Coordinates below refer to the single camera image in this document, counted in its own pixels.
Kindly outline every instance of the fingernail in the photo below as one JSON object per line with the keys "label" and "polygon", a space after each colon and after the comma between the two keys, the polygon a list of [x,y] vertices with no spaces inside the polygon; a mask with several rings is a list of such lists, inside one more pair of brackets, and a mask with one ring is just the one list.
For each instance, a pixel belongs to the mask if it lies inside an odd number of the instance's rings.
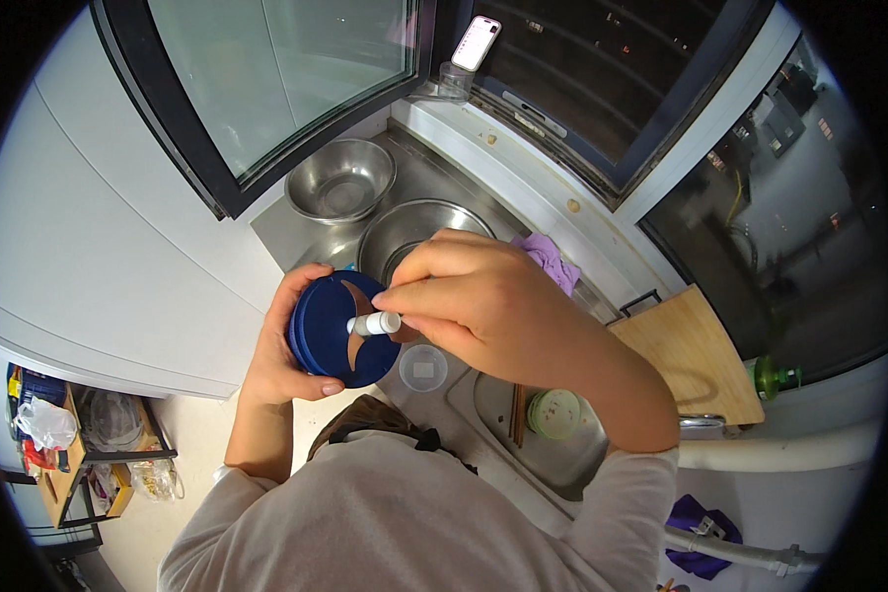
{"label": "fingernail", "polygon": [[336,385],[335,383],[329,383],[323,386],[323,395],[327,397],[331,397],[332,395],[337,395],[342,392],[342,385]]}

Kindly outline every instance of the finger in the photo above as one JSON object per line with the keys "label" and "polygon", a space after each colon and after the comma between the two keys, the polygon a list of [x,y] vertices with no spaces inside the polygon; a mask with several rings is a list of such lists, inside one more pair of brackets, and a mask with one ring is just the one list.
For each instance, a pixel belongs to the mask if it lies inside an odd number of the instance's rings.
{"label": "finger", "polygon": [[453,321],[425,316],[423,314],[405,314],[402,322],[421,332],[426,338],[443,349],[463,355],[480,345],[467,327]]}
{"label": "finger", "polygon": [[488,244],[500,243],[490,237],[471,232],[469,230],[458,230],[457,228],[441,228],[431,237],[432,241],[457,241],[459,243],[471,244]]}
{"label": "finger", "polygon": [[425,241],[402,260],[391,278],[391,287],[424,278],[470,274],[479,269],[485,252],[485,245],[482,244],[435,239]]}
{"label": "finger", "polygon": [[272,297],[265,322],[276,327],[278,331],[283,330],[303,290],[314,280],[328,276],[332,271],[331,265],[307,263],[283,276],[279,287],[276,288],[276,294]]}
{"label": "finger", "polygon": [[331,376],[310,376],[300,370],[289,369],[290,396],[294,399],[306,401],[318,401],[325,397],[331,397],[345,389],[342,381]]}
{"label": "finger", "polygon": [[394,288],[388,288],[372,298],[379,311],[399,314],[423,314],[466,324],[469,310],[468,295],[474,293],[474,278],[421,279]]}

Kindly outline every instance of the purple cloth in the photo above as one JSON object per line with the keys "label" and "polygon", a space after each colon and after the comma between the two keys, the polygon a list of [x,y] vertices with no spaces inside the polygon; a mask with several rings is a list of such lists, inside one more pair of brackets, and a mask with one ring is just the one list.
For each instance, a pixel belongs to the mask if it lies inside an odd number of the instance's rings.
{"label": "purple cloth", "polygon": [[567,296],[572,295],[572,290],[579,280],[580,269],[562,260],[556,243],[553,243],[552,239],[545,234],[534,233],[526,239],[514,237],[509,243],[520,247],[526,254],[529,254]]}
{"label": "purple cloth", "polygon": [[[717,523],[717,526],[723,528],[724,541],[737,544],[743,543],[740,531],[730,521],[730,518],[723,515],[723,512],[720,510],[705,510],[689,493],[674,504],[674,508],[671,509],[671,515],[667,518],[667,525],[689,532],[692,527],[699,526],[704,516],[707,516]],[[665,550],[665,554],[672,563],[684,569],[687,573],[692,573],[704,580],[713,580],[717,574],[730,565],[728,561],[698,552],[687,553],[685,551]]]}

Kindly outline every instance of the smartphone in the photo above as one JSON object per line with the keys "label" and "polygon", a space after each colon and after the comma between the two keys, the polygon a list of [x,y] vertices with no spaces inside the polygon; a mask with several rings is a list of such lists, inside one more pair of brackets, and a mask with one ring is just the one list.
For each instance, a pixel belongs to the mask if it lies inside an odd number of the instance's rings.
{"label": "smartphone", "polygon": [[502,27],[494,19],[475,16],[450,61],[465,70],[476,72]]}

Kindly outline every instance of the purple bag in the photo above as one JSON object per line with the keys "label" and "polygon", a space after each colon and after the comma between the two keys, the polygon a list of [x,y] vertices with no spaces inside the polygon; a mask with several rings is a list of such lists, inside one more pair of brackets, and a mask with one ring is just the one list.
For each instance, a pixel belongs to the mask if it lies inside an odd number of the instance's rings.
{"label": "purple bag", "polygon": [[[667,518],[667,525],[690,532],[698,528],[704,518],[713,520],[723,530],[722,540],[730,543],[743,543],[740,531],[737,530],[737,527],[734,526],[734,523],[729,518],[723,515],[723,512],[720,510],[705,510],[689,493],[674,504],[674,508],[671,509],[671,515]],[[687,573],[692,573],[704,580],[713,580],[722,569],[725,569],[730,564],[728,561],[710,557],[696,551],[665,550],[665,554],[672,563],[684,569]]]}

